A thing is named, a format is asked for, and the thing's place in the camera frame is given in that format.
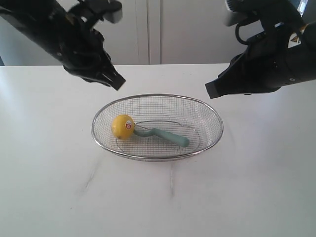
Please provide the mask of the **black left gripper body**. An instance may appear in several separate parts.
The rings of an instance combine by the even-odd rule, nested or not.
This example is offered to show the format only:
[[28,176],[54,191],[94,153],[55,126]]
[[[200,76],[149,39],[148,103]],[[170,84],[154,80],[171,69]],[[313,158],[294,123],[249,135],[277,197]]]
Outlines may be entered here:
[[64,69],[87,82],[111,85],[106,76],[111,57],[104,50],[104,37],[90,22],[54,22]]

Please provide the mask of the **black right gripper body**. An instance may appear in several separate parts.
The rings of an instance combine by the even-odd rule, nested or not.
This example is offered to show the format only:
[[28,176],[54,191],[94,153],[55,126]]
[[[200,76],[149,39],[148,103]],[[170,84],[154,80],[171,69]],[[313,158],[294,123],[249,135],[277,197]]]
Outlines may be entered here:
[[231,60],[229,94],[270,93],[300,82],[294,49],[288,46],[290,36],[299,30],[300,16],[247,17],[236,24],[236,38],[240,38],[241,27],[255,21],[264,30],[245,40],[246,51]]

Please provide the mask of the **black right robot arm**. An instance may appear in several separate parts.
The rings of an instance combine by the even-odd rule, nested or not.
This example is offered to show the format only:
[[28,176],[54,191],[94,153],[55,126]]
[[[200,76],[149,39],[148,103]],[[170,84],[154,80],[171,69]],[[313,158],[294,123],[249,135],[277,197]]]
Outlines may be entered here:
[[271,93],[283,86],[315,80],[316,25],[300,15],[261,14],[263,32],[246,41],[216,80],[205,85],[210,98],[230,94]]

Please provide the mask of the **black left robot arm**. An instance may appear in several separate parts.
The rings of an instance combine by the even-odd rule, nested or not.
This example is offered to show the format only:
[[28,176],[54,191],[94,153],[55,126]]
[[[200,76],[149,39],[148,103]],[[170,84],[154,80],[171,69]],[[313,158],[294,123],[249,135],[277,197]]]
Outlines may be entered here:
[[79,0],[65,10],[56,0],[2,0],[0,16],[58,60],[71,75],[119,90],[125,79],[104,49],[99,21],[122,19],[118,0]]

